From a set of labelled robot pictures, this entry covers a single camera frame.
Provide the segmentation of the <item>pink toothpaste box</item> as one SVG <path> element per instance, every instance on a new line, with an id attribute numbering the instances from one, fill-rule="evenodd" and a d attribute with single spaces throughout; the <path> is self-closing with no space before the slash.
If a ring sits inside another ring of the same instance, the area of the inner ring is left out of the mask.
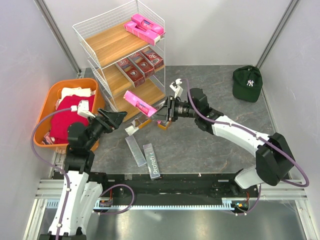
<path id="1" fill-rule="evenodd" d="M 155 46 L 156 43 L 161 40 L 160 35 L 158 35 L 157 33 L 155 33 L 154 31 L 152 31 L 150 29 L 143 29 L 143 28 L 139 27 L 138 24 L 133 21 L 129 21 L 129 22 L 125 23 L 123 26 L 127 32 L 135 35 L 139 39 L 147 42 L 148 44 L 150 44 L 152 46 Z"/>
<path id="2" fill-rule="evenodd" d="M 134 23 L 136 23 L 137 27 L 141 30 L 144 30 L 144 31 L 151 30 L 152 32 L 156 33 L 159 36 L 162 36 L 165 34 L 165 29 L 162 26 L 144 17 L 143 15 L 136 13 L 131 16 L 131 20 Z"/>
<path id="3" fill-rule="evenodd" d="M 154 107 L 140 99 L 138 96 L 136 96 L 129 90 L 125 92 L 123 98 L 133 107 L 137 108 L 140 112 L 142 112 L 149 118 L 157 112 L 157 110 Z"/>

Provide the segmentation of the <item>silver Protefix toothpaste box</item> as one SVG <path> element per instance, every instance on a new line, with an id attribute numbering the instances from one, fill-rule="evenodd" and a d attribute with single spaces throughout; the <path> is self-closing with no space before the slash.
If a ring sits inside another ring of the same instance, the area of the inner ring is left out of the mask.
<path id="1" fill-rule="evenodd" d="M 150 179 L 159 179 L 161 177 L 161 174 L 152 144 L 149 143 L 143 145 L 143 151 L 147 162 Z"/>

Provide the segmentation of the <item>red 3D toothpaste box floor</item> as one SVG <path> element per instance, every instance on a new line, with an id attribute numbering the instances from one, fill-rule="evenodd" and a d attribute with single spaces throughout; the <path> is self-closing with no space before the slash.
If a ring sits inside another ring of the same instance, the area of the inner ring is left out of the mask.
<path id="1" fill-rule="evenodd" d="M 144 75 L 133 65 L 128 58 L 115 63 L 119 71 L 129 80 L 133 87 L 137 88 L 145 83 Z"/>

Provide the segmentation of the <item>red 3D toothpaste box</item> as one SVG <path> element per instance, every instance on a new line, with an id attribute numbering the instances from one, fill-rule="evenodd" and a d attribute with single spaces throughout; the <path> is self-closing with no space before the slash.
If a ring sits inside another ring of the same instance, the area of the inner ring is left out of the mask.
<path id="1" fill-rule="evenodd" d="M 149 78 L 155 73 L 154 67 L 140 52 L 135 52 L 134 54 L 129 55 L 128 59 L 135 67 L 137 67 L 145 79 Z"/>

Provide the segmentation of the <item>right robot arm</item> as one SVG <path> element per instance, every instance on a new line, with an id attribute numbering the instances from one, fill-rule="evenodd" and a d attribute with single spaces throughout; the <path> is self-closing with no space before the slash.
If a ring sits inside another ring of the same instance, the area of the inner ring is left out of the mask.
<path id="1" fill-rule="evenodd" d="M 257 184 L 276 186 L 294 166 L 286 158 L 293 154 L 283 135 L 278 132 L 268 135 L 237 124 L 210 107 L 201 88 L 192 88 L 187 101 L 167 97 L 162 107 L 151 116 L 153 120 L 172 122 L 179 117 L 193 118 L 202 131 L 227 139 L 255 157 L 255 165 L 238 171 L 229 184 L 229 191 L 235 197 L 242 196 L 249 187 Z"/>

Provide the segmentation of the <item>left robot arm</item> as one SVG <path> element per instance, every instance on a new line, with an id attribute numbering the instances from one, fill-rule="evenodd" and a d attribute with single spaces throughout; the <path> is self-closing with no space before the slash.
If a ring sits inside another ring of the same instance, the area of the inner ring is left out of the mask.
<path id="1" fill-rule="evenodd" d="M 99 197 L 110 191 L 106 173 L 92 172 L 95 158 L 94 144 L 103 134 L 112 133 L 123 122 L 126 111 L 110 112 L 98 109 L 98 115 L 80 110 L 73 105 L 56 110 L 44 117 L 37 128 L 47 120 L 64 112 L 76 112 L 87 117 L 89 124 L 74 122 L 68 127 L 68 145 L 64 167 L 55 167 L 63 175 L 63 188 L 55 217 L 41 240 L 85 240 L 94 206 Z"/>

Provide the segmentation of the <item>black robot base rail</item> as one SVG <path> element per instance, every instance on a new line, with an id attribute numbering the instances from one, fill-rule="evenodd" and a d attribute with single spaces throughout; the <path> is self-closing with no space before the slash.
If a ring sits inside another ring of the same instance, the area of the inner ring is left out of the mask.
<path id="1" fill-rule="evenodd" d="M 169 173 L 161 174 L 160 178 L 151 179 L 148 173 L 144 174 L 106 174 L 104 172 L 92 172 L 88 180 L 102 184 L 105 191 L 117 185 L 111 193 L 103 193 L 103 197 L 112 199 L 131 197 L 137 199 L 140 195 L 156 196 L 160 194 L 189 194 L 214 198 L 255 198 L 258 196 L 259 187 L 250 186 L 241 189 L 234 182 L 234 173 Z"/>

